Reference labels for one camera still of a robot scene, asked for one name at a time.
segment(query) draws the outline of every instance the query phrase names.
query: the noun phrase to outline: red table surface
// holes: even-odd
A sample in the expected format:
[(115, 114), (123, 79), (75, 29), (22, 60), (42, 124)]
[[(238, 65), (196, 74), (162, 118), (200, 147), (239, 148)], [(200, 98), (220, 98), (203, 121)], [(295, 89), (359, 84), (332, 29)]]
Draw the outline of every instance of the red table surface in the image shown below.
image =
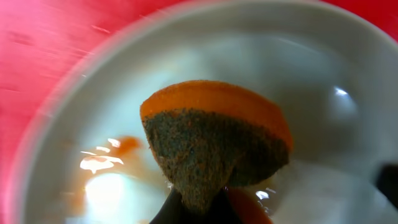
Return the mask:
[[(19, 141), (52, 88), (115, 32), (181, 1), (0, 0), (0, 201)], [(398, 40), (398, 1), (326, 2)]]

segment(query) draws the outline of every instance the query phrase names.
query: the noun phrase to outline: bowl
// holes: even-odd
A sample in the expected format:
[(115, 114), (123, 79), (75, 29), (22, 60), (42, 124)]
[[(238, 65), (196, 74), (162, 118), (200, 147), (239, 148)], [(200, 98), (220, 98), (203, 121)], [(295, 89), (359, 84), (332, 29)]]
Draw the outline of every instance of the bowl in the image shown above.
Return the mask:
[[(146, 98), (207, 79), (255, 91), (284, 113), (295, 149), (275, 177), (283, 193), (271, 208), (274, 223), (393, 223), (397, 212), (371, 182), (383, 164), (398, 162), (397, 62), (388, 35), (322, 2), (190, 2), (154, 14), (77, 66), (33, 121), (12, 168), (7, 220), (43, 222), (80, 172), (81, 151), (123, 135), (145, 139), (139, 106)], [(143, 161), (158, 172), (148, 151)], [(102, 185), (117, 183), (124, 203), (146, 188), (121, 196), (120, 175), (104, 175)], [(150, 220), (166, 196), (155, 189), (136, 205), (112, 205), (113, 219), (83, 223)], [(51, 207), (63, 222), (62, 206)]]

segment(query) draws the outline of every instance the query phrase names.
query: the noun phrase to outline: red background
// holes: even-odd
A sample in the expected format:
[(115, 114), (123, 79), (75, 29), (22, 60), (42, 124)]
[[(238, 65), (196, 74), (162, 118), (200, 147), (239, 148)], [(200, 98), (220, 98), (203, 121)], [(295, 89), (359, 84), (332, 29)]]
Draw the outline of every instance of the red background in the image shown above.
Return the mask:
[[(181, 1), (0, 0), (0, 183), (29, 121), (72, 66), (129, 23)], [(398, 1), (326, 2), (398, 40)]]

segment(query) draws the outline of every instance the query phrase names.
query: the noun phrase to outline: white plate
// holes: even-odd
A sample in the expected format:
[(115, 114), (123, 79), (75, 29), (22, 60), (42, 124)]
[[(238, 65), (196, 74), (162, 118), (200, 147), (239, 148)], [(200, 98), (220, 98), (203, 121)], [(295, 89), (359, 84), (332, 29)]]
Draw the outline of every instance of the white plate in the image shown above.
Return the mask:
[[(127, 28), (105, 49), (90, 67), (75, 72), (79, 84), (71, 90), (62, 85), (68, 94), (56, 113), (44, 109), (49, 120), (44, 134), (32, 134), (39, 118), (32, 125), (12, 176), (10, 222), (34, 223), (43, 217), (79, 169), (82, 149), (126, 134), (145, 139), (140, 104), (156, 90), (184, 80), (226, 81), (275, 101), (295, 138), (293, 157), (328, 167), (315, 175), (323, 178), (319, 181), (332, 178), (330, 172), (349, 173), (350, 178), (335, 181), (352, 190), (358, 186), (352, 175), (366, 183), (383, 162), (398, 161), (398, 47), (378, 28), (336, 7), (319, 2), (189, 3)], [(151, 169), (158, 169), (150, 154), (143, 156)], [(298, 169), (305, 173), (305, 167)], [(305, 183), (314, 181), (303, 176), (299, 179)], [(381, 208), (376, 201), (391, 207), (366, 185), (364, 196), (377, 195), (376, 201), (347, 190), (316, 210), (305, 209), (320, 202), (298, 195), (308, 194), (307, 185), (298, 186), (285, 193), (295, 196), (281, 201), (275, 224), (357, 223), (364, 213), (379, 218), (380, 213), (368, 212)], [(165, 197), (155, 192), (154, 198)], [(145, 204), (152, 210), (134, 213), (132, 207), (120, 207), (114, 220), (97, 221), (131, 223), (143, 218), (138, 213), (151, 219), (161, 206), (151, 200), (137, 199), (132, 207)], [(295, 212), (302, 210), (307, 215)], [(386, 211), (397, 217), (393, 209)], [(319, 213), (327, 220), (321, 221)], [(387, 223), (372, 220), (361, 221)]]

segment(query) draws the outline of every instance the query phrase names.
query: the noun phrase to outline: red tablecloth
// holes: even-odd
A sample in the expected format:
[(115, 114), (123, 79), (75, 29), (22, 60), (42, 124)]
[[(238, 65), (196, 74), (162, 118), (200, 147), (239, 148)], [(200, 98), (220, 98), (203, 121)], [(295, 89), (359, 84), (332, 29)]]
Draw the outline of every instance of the red tablecloth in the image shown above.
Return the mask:
[[(0, 0), (0, 183), (29, 121), (67, 71), (127, 24), (181, 1)], [(398, 1), (327, 2), (398, 40)]]

